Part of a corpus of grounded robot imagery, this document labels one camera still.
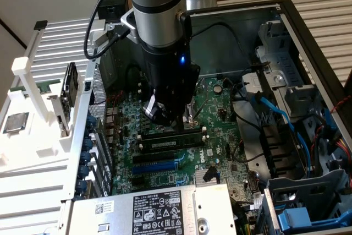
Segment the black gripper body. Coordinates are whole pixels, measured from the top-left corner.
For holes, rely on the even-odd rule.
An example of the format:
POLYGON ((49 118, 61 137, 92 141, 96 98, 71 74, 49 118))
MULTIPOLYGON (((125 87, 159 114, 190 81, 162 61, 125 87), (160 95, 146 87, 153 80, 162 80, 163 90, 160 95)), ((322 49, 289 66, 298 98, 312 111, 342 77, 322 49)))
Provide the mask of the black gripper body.
POLYGON ((158 107, 165 116, 182 115, 200 74, 200 66, 191 62, 190 45, 153 47, 143 43, 142 51, 152 102, 147 113, 158 107))

